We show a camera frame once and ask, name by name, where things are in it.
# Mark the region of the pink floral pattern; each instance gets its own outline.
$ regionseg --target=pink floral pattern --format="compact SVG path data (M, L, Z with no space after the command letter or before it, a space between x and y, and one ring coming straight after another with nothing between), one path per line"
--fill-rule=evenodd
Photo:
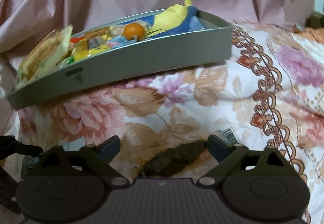
M314 143L324 146L324 117L310 113L306 116L308 129L306 136Z
M162 76L158 79L161 87L158 92L166 95L164 106L170 108L174 103L184 104L192 92L190 84L183 83L184 74Z
M57 103L50 109L53 126L70 141L122 134L125 109L111 93L105 88Z
M289 74L302 85L319 87L324 83L321 65L303 52L289 46L283 46L277 53L278 61Z
M116 88L121 89L130 89L130 88L139 88L139 87L147 87L155 80L155 76L145 76L140 77L139 79L134 79L129 82L122 82L115 86Z
M286 103L297 103L299 100L300 101L305 101L306 99L307 99L307 92L306 92L306 90L302 90L299 93L291 92L288 95L285 95L283 97L283 100Z
M27 138L31 138L36 133L36 126L34 123L35 109L28 107L18 111L20 119L20 132Z

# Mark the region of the candy wrapper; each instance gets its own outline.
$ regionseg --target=candy wrapper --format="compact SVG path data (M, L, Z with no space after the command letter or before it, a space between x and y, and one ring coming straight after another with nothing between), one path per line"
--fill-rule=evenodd
M73 27L49 33L21 62L17 72L19 89L49 74L67 56Z
M108 39L110 36L110 27L95 29L84 33L84 37L86 39L92 39L94 37L100 37L100 36L104 36Z
M142 20L136 20L136 21L133 21L132 23L140 24L145 29L145 31L148 31L152 27L149 23L144 22ZM125 26L127 26L127 24L120 24L120 25L111 26L110 27L111 36L112 37L121 36L123 34L123 32L124 32Z
M59 69L62 69L76 61L105 52L109 49L111 49L111 47L107 45L105 37L99 36L91 39L81 39L77 43L72 44L71 56L61 62Z
M109 41L107 41L107 44L108 44L108 46L112 47L113 49L116 49L116 48L120 48L123 46L131 45L136 42L137 42L137 40L129 41L123 36L117 36L117 37L114 37L114 38L110 39Z

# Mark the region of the ribbed gray surface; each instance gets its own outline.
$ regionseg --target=ribbed gray surface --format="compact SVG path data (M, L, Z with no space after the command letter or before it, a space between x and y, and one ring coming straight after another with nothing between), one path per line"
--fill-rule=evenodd
M26 224L36 224L28 220ZM216 192L194 186L190 179L137 180L115 190L93 215L75 224L257 224L237 216ZM293 220L286 224L302 224Z

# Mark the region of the dark green object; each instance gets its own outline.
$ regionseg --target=dark green object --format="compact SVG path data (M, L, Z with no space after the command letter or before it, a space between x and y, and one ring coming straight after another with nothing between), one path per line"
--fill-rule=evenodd
M69 64L71 64L71 63L73 63L74 62L74 57L73 56L71 56L69 59L68 59L68 61L67 61L67 65L69 65Z
M158 32L160 31L161 29L158 29L158 30L154 30L154 31L151 31L151 32L148 32L145 34L145 36L147 37L148 35L152 34L152 33L155 33L155 32Z
M319 29L324 28L324 15L319 12L313 12L305 22L306 28Z
M192 164L206 147L207 142L199 140L160 152L143 165L139 176L171 177Z

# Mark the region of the round pad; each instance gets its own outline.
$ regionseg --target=round pad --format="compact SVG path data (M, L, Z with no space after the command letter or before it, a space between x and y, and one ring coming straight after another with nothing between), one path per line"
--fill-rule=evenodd
M95 176L26 177L17 188L22 212L40 221L71 221L90 214L105 189Z
M285 221L303 214L309 190L298 176L229 176L224 199L238 213L263 221Z

